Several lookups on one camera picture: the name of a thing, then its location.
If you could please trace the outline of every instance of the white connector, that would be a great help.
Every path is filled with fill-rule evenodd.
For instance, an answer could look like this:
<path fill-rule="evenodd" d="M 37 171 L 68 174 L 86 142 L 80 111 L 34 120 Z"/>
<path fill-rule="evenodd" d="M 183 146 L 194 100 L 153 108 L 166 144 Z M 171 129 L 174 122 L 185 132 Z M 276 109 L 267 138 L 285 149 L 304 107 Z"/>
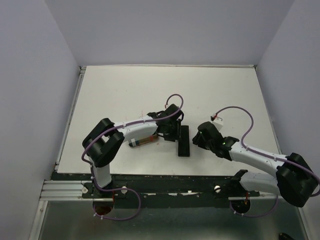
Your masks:
<path fill-rule="evenodd" d="M 218 117 L 218 116 L 213 120 L 212 123 L 216 127 L 216 129 L 218 129 L 219 132 L 222 129 L 222 127 L 224 126 L 224 122 L 223 122 L 222 118 Z"/>

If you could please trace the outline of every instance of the white table surface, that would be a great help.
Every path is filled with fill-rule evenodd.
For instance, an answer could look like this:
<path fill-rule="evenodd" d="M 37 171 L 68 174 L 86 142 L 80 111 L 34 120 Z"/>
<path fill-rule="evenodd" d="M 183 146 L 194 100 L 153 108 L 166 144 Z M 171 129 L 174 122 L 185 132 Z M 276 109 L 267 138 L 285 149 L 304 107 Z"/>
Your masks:
<path fill-rule="evenodd" d="M 197 127 L 210 120 L 219 109 L 236 105 L 254 117 L 253 130 L 246 143 L 277 153 L 255 69 L 175 66 L 88 66 L 85 71 L 73 117 L 60 158 L 58 173 L 90 173 L 81 161 L 82 141 L 103 118 L 113 122 L 135 120 L 149 112 L 164 110 L 169 95 L 184 98 L 183 125 L 189 125 L 190 157 L 178 157 L 178 143 L 160 139 L 131 148 L 122 144 L 110 164 L 113 174 L 156 175 L 234 175 L 240 169 L 260 170 L 243 163 L 216 157 L 192 144 Z M 178 97 L 170 104 L 180 105 Z M 250 118 L 238 109 L 222 112 L 223 136 L 241 138 Z"/>

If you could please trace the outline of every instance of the metal floor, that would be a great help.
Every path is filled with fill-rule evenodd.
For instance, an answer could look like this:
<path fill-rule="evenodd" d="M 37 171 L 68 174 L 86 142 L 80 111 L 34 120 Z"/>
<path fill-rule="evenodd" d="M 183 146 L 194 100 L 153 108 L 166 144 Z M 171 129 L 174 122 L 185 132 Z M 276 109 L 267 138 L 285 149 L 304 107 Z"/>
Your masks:
<path fill-rule="evenodd" d="M 251 202 L 250 214 L 262 213 L 273 199 Z M 119 217 L 135 210 L 117 209 Z M 48 203 L 41 240 L 278 240 L 286 233 L 295 240 L 306 239 L 298 209 L 280 201 L 277 209 L 262 218 L 234 215 L 230 209 L 168 208 L 142 209 L 134 219 L 109 221 L 93 217 L 92 203 L 52 201 Z"/>

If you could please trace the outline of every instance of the gray wall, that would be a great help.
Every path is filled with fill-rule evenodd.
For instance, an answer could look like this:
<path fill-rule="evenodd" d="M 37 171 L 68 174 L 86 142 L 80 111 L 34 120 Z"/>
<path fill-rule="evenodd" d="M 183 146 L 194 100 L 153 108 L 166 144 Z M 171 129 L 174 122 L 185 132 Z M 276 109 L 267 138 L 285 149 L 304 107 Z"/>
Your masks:
<path fill-rule="evenodd" d="M 75 59 L 257 64 L 293 0 L 46 0 Z"/>
<path fill-rule="evenodd" d="M 27 239 L 79 68 L 42 0 L 0 2 L 0 238 Z"/>
<path fill-rule="evenodd" d="M 257 68 L 262 92 L 283 152 L 301 154 L 318 176 L 319 11 L 319 0 L 296 0 Z M 319 197 L 310 199 L 305 210 L 320 239 Z"/>

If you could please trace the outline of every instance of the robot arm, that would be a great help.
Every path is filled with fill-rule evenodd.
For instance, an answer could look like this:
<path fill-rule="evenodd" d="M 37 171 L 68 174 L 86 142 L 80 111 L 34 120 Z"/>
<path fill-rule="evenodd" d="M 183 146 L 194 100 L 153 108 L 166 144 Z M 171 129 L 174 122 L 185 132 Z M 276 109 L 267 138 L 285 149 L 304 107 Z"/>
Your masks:
<path fill-rule="evenodd" d="M 247 191 L 280 194 L 288 203 L 303 207 L 318 186 L 317 180 L 302 169 L 277 160 L 287 159 L 311 171 L 299 154 L 286 156 L 247 146 L 261 153 L 256 154 L 243 147 L 237 138 L 223 137 L 212 122 L 202 123 L 192 142 L 200 148 L 212 151 L 219 158 L 245 163 L 267 173 L 244 173 L 239 182 Z M 262 156 L 263 154 L 273 156 L 274 159 Z"/>
<path fill-rule="evenodd" d="M 171 104 L 165 111 L 148 113 L 147 116 L 136 121 L 114 123 L 109 118 L 102 119 L 83 140 L 82 146 L 84 148 L 87 148 L 94 139 L 106 130 L 117 126 L 123 127 L 109 131 L 104 135 L 108 138 L 107 140 L 101 137 L 87 152 L 93 163 L 92 167 L 97 184 L 103 188 L 111 182 L 109 164 L 115 158 L 122 143 L 132 139 L 143 139 L 154 134 L 162 134 L 166 141 L 175 142 L 178 140 L 178 155 L 180 157 L 189 157 L 189 138 L 187 142 L 185 139 L 181 139 L 181 136 L 189 136 L 189 127 L 181 126 L 184 113 L 178 110 L 179 108 L 176 105 Z"/>

